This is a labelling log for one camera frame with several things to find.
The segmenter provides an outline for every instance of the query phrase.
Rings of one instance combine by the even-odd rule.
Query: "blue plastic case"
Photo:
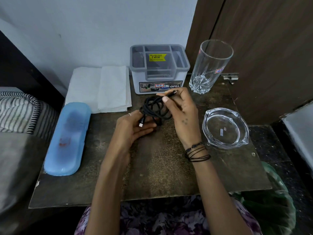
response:
[[[85,103],[71,102],[63,107],[44,162],[49,175],[72,175],[78,170],[90,115]]]

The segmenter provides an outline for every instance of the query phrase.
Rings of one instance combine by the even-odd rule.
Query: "hand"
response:
[[[177,90],[178,92],[168,98],[166,94]],[[186,87],[175,88],[157,95],[162,98],[166,107],[172,113],[176,133],[185,149],[201,142],[201,133],[198,119],[198,109],[193,102]]]
[[[129,164],[130,154],[129,149],[133,142],[146,134],[149,134],[156,127],[151,117],[147,117],[143,127],[139,127],[139,120],[143,114],[139,110],[131,112],[118,118],[115,131],[111,138],[106,157],[122,157],[125,168]]]

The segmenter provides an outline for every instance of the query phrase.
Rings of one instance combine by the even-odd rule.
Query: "striped fabric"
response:
[[[22,92],[0,92],[0,132],[28,133],[50,141],[59,114]]]

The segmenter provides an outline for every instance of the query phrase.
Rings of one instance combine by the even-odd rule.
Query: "person's right hand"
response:
[[[177,90],[178,92],[168,98],[168,93]],[[185,149],[201,142],[201,133],[198,119],[198,109],[193,102],[186,87],[170,89],[157,95],[163,96],[162,100],[170,110],[175,123],[176,133]]]

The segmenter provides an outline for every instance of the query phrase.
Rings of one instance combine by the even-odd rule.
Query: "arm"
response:
[[[132,115],[117,120],[110,145],[101,169],[92,199],[86,235],[119,234],[119,210],[123,174],[130,162],[129,148],[139,137],[151,133],[156,127],[148,118],[138,127],[142,114],[136,110]]]
[[[201,133],[198,119],[198,109],[188,93],[187,88],[176,88],[171,99],[163,97],[163,102],[173,115],[177,135],[185,149],[201,142]],[[165,95],[172,90],[159,93]],[[195,154],[194,158],[207,155],[203,150]],[[231,198],[222,185],[210,160],[193,162],[196,171],[198,187],[200,190],[204,210],[207,216],[212,235],[251,235],[249,227],[242,219]]]

